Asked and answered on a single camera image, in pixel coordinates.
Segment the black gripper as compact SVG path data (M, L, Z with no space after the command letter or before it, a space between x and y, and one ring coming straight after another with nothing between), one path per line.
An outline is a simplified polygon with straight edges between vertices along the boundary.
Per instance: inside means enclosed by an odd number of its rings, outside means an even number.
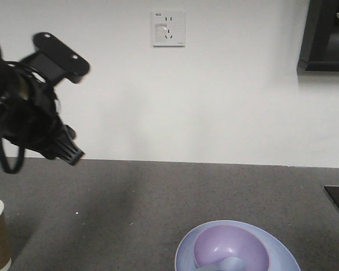
M0 48L0 164L8 166L3 140L18 147L15 164L26 150L48 160L75 165L84 152L74 143L75 131L59 116L58 98L50 81L34 68L5 61Z

